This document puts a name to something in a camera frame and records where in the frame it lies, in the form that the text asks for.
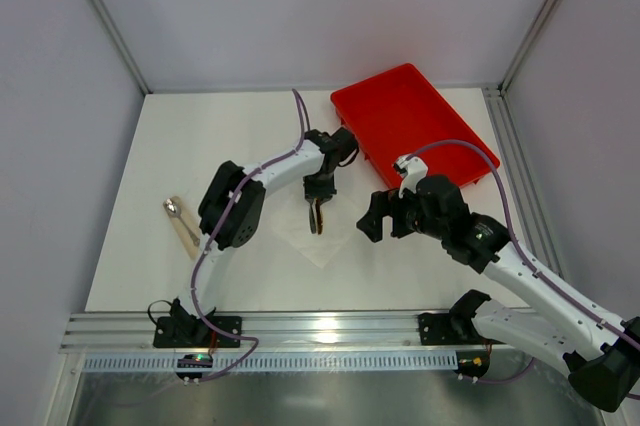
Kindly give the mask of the white paper napkin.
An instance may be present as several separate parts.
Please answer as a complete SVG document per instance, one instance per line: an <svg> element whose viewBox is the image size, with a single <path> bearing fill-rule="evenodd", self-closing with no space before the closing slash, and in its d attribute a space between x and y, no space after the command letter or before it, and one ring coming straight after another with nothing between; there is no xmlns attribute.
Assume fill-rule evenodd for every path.
<svg viewBox="0 0 640 426"><path fill-rule="evenodd" d="M310 205L302 197L290 196L276 210L271 228L286 245L308 261L324 268L355 231L356 209L346 196L336 195L320 206L322 227L311 230Z"/></svg>

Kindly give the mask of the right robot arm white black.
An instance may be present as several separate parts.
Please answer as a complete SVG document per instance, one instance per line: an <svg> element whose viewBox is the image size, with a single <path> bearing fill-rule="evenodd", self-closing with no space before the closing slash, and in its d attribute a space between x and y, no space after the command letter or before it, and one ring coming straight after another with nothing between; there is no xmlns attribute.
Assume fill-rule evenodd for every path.
<svg viewBox="0 0 640 426"><path fill-rule="evenodd" d="M378 191L356 227L372 242L390 218L396 239L422 234L522 299L521 314L470 290L447 312L445 330L461 342L493 340L513 346L560 372L585 401L606 411L636 397L639 320L625 320L589 300L536 259L494 218L470 211L460 189L442 175L412 190Z"/></svg>

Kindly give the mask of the gold knife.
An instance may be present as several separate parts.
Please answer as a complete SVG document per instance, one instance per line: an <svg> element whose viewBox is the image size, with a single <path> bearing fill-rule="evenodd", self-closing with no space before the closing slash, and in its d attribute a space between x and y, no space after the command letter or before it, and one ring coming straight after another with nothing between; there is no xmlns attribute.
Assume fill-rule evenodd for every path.
<svg viewBox="0 0 640 426"><path fill-rule="evenodd" d="M316 234L321 235L324 231L324 219L322 214L322 200L316 199L314 202L314 214L316 223Z"/></svg>

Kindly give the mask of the silver spoon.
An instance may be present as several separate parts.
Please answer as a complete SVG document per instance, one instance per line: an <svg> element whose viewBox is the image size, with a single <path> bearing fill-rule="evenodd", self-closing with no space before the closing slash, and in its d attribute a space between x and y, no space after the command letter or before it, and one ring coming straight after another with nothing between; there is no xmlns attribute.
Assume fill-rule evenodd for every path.
<svg viewBox="0 0 640 426"><path fill-rule="evenodd" d="M182 217L182 210L181 207L172 199L166 199L163 203L164 209L165 211L168 213L168 215L172 218L177 219L181 225L185 228L189 238L191 239L192 243L198 247L200 244L200 239L199 237L196 235L196 233L194 231L191 230L191 228L187 225L187 223L184 221L183 217Z"/></svg>

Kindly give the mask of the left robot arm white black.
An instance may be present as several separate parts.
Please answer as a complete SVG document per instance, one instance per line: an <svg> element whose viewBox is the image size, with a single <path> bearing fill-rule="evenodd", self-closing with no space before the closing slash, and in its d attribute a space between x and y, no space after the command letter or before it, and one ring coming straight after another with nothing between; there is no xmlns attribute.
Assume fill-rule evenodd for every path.
<svg viewBox="0 0 640 426"><path fill-rule="evenodd" d="M297 181L309 206L310 231L320 235L321 206L337 194L335 170L351 164L358 152L357 140L347 129L333 134L313 129L303 133L293 150L267 161L253 166L224 162L198 207L200 256L186 291L170 303L168 315L157 320L154 346L205 347L216 336L224 348L239 347L241 327L214 318L216 306L209 298L215 269L257 232L268 196Z"/></svg>

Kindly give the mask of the silver fork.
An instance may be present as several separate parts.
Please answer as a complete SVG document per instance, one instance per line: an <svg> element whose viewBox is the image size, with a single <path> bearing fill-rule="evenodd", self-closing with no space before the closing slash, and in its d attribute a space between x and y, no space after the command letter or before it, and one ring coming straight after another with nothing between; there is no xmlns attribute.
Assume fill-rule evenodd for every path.
<svg viewBox="0 0 640 426"><path fill-rule="evenodd" d="M317 198L312 199L309 202L309 226L312 234L316 234L316 223L315 223L315 214L314 214L314 202Z"/></svg>

